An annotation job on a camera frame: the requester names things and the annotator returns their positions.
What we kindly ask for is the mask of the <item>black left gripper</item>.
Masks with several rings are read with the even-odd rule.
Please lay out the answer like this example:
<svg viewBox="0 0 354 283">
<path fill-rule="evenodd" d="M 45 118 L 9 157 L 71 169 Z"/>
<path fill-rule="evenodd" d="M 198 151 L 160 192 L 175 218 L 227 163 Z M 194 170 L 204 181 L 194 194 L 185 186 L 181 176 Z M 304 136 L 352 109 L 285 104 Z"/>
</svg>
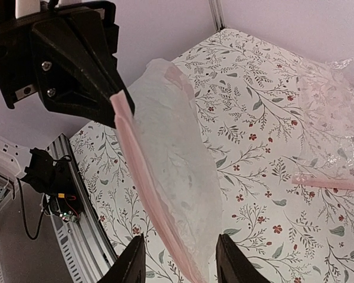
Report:
<svg viewBox="0 0 354 283">
<path fill-rule="evenodd" d="M 116 68 L 116 6 L 91 1 L 62 6 L 39 1 L 20 14 L 16 1 L 0 1 L 0 91 L 8 108 L 38 94 L 51 112 L 114 127 L 111 97 L 135 104 Z"/>
</svg>

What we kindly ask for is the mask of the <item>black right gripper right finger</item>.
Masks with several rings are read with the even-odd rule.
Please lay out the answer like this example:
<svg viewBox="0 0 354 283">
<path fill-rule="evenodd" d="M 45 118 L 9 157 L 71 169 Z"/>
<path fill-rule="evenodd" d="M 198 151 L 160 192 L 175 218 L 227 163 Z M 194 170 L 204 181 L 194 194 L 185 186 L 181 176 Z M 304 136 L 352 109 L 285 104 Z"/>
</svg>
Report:
<svg viewBox="0 0 354 283">
<path fill-rule="evenodd" d="M 270 283 L 227 234 L 217 241 L 217 277 L 220 283 Z"/>
</svg>

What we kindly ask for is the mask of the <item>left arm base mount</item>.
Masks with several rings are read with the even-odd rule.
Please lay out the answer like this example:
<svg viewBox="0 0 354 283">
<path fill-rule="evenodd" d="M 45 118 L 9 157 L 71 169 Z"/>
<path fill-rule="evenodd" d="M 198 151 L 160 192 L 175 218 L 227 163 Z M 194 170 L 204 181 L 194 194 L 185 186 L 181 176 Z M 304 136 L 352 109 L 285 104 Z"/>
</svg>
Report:
<svg viewBox="0 0 354 283">
<path fill-rule="evenodd" d="M 67 154 L 59 159 L 38 148 L 29 150 L 31 158 L 25 166 L 21 181 L 29 184 L 36 192 L 50 197 L 49 210 L 64 222 L 78 222 L 82 211 L 77 196 L 77 187 L 70 165 L 73 158 Z"/>
</svg>

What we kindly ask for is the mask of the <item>clear zip top bag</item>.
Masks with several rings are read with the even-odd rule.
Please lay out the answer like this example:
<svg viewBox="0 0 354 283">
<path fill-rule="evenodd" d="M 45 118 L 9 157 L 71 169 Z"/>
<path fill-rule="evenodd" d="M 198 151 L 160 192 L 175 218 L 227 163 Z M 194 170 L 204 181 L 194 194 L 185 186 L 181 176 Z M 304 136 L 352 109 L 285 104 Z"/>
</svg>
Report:
<svg viewBox="0 0 354 283">
<path fill-rule="evenodd" d="M 174 63 L 155 59 L 110 101 L 117 140 L 157 234 L 187 280 L 208 282 L 222 201 L 189 78 Z"/>
</svg>

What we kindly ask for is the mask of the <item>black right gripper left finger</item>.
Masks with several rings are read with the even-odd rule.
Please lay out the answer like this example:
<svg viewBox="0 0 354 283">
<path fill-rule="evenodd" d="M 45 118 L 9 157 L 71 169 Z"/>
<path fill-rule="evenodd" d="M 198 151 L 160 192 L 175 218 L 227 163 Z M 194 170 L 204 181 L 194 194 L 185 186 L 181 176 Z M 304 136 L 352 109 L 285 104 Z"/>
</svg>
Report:
<svg viewBox="0 0 354 283">
<path fill-rule="evenodd" d="M 99 283 L 145 283 L 146 255 L 143 234 L 135 236 Z"/>
</svg>

